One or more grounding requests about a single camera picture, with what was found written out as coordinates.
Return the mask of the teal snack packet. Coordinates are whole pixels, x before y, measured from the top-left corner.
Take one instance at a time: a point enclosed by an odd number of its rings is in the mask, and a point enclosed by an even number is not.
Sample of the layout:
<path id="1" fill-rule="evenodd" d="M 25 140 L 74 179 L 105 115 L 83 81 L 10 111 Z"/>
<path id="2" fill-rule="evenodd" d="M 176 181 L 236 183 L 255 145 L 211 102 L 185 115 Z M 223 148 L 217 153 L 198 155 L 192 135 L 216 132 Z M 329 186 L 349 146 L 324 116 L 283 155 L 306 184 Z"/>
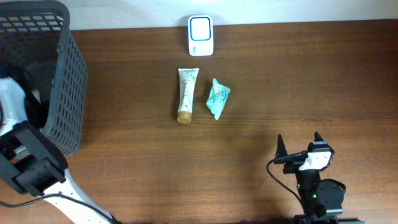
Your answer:
<path id="1" fill-rule="evenodd" d="M 213 84 L 209 97 L 206 101 L 206 106 L 213 114 L 215 120 L 219 120 L 230 91 L 231 90 L 227 86 L 220 84 L 217 79 L 213 79 Z"/>

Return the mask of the white cream tube gold cap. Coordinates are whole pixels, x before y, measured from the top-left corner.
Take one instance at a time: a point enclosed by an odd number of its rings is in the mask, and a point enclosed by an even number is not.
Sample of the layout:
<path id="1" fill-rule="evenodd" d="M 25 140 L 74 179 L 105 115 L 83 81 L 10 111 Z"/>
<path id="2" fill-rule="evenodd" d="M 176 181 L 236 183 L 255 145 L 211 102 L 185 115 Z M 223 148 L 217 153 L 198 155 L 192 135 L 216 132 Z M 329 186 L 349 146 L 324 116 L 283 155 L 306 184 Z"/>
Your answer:
<path id="1" fill-rule="evenodd" d="M 193 95 L 199 68 L 179 68 L 180 99 L 177 111 L 177 121 L 190 124 L 193 114 Z"/>

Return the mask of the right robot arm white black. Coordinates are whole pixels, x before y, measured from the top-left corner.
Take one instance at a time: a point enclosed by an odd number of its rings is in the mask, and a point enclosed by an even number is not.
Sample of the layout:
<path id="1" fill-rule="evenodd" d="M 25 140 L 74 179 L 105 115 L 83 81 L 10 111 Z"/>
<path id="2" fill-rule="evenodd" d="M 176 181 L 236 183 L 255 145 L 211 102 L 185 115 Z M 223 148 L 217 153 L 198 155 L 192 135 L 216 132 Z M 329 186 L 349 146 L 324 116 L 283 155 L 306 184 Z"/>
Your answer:
<path id="1" fill-rule="evenodd" d="M 302 215 L 293 218 L 294 223 L 362 223 L 358 219 L 339 219 L 343 213 L 342 203 L 346 186 L 334 179 L 322 179 L 320 172 L 330 166 L 335 151 L 323 140 L 318 132 L 305 151 L 289 154 L 281 135 L 277 137 L 275 158 L 266 165 L 267 173 L 284 189 L 299 201 Z M 297 192 L 288 188 L 269 170 L 270 164 L 282 164 L 284 174 L 293 174 L 296 178 Z"/>

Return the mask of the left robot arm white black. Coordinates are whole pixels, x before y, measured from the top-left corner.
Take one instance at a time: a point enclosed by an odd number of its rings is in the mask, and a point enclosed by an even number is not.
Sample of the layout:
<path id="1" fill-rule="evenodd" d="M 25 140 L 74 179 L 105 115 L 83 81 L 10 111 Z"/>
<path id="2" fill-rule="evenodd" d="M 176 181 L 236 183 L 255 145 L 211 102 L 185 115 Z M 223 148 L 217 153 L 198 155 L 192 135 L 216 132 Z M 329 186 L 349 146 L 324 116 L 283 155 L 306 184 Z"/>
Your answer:
<path id="1" fill-rule="evenodd" d="M 20 204 L 2 202 L 7 208 L 46 201 L 73 223 L 117 223 L 73 180 L 65 156 L 40 128 L 47 120 L 47 105 L 29 83 L 27 71 L 1 64 L 1 178 L 33 200 Z"/>

